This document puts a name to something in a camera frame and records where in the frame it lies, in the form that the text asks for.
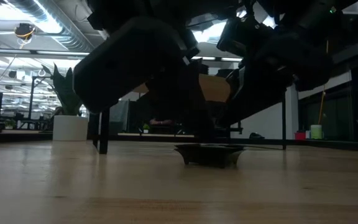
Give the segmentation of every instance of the white wall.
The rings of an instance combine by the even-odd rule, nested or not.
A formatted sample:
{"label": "white wall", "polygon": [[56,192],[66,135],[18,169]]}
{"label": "white wall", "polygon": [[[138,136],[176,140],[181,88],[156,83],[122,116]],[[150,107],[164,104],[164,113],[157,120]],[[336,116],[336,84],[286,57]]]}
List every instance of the white wall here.
{"label": "white wall", "polygon": [[[294,139],[298,131],[298,92],[295,86],[285,93],[287,139]],[[231,133],[232,138],[249,138],[251,133],[259,133],[266,139],[282,139],[282,103],[277,103],[241,121],[242,134]]]}
{"label": "white wall", "polygon": [[137,101],[139,99],[139,93],[130,92],[127,95],[123,96],[121,100],[131,100],[131,101]]}
{"label": "white wall", "polygon": [[[326,84],[326,90],[340,84],[351,81],[351,72],[346,72],[340,76],[330,79]],[[295,86],[287,88],[285,93],[286,100],[286,119],[287,119],[287,139],[294,139],[294,133],[298,131],[298,100],[322,92],[324,86],[319,86],[314,90],[297,92]],[[251,117],[241,121],[244,128],[242,134],[232,133],[232,138],[249,138],[253,132],[259,133],[266,139],[282,138],[282,104],[278,103]]]}
{"label": "white wall", "polygon": [[[342,75],[331,78],[326,84],[326,90],[338,86],[340,84],[349,82],[351,80],[352,80],[352,72],[348,71],[346,73],[343,73]],[[315,88],[314,90],[299,92],[299,100],[314,95],[316,93],[320,93],[323,91],[323,89],[324,86],[322,85]]]}
{"label": "white wall", "polygon": [[209,68],[209,75],[216,75],[216,74],[218,74],[218,72],[219,72],[219,70],[220,70],[221,68]]}

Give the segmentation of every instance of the wooden floor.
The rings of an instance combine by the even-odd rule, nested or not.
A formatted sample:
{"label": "wooden floor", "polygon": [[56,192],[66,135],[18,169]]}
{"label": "wooden floor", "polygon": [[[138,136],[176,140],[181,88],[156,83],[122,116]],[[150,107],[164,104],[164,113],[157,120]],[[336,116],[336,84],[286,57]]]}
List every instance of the wooden floor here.
{"label": "wooden floor", "polygon": [[222,170],[172,143],[0,144],[0,223],[358,224],[358,152],[250,149]]}

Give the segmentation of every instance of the cable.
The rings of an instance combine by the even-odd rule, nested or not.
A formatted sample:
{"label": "cable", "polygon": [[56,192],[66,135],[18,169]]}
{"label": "cable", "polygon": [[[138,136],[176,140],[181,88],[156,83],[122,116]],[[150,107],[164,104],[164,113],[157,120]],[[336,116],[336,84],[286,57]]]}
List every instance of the cable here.
{"label": "cable", "polygon": [[17,43],[18,43],[19,45],[27,45],[27,44],[31,43],[31,40],[32,40],[32,39],[29,39],[29,40],[26,42],[26,41],[24,41],[24,40],[18,38],[18,39],[17,39]]}
{"label": "cable", "polygon": [[14,29],[14,32],[15,32],[15,34],[16,34],[16,37],[28,37],[28,36],[30,36],[31,34],[33,34],[34,33],[34,31],[35,31],[35,27],[32,29],[32,31],[30,31],[28,34],[23,34],[23,35],[19,35],[19,34],[16,34],[16,28]]}

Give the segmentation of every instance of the exposed duct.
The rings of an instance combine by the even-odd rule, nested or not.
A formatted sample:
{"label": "exposed duct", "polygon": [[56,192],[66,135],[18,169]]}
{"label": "exposed duct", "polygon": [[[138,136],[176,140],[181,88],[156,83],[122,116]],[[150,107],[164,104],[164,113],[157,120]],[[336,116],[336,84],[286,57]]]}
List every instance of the exposed duct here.
{"label": "exposed duct", "polygon": [[53,0],[4,0],[14,9],[26,14],[39,29],[52,37],[69,51],[90,52],[93,45],[74,25]]}

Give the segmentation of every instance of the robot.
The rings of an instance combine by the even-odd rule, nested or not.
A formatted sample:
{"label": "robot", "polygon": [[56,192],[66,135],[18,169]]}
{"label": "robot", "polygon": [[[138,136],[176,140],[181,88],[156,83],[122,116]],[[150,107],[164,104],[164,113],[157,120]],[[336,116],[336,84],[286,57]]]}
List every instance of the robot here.
{"label": "robot", "polygon": [[[258,2],[275,28],[255,18]],[[282,100],[288,86],[298,91],[324,85],[333,60],[327,36],[342,9],[356,0],[88,0],[88,18],[109,39],[74,70],[74,89],[85,106],[100,113],[146,83],[164,116],[180,118],[210,138],[216,126],[230,126]],[[243,17],[239,12],[246,11]],[[226,81],[231,94],[213,120],[198,83],[199,53],[191,29],[226,19],[219,50],[242,57]]]}

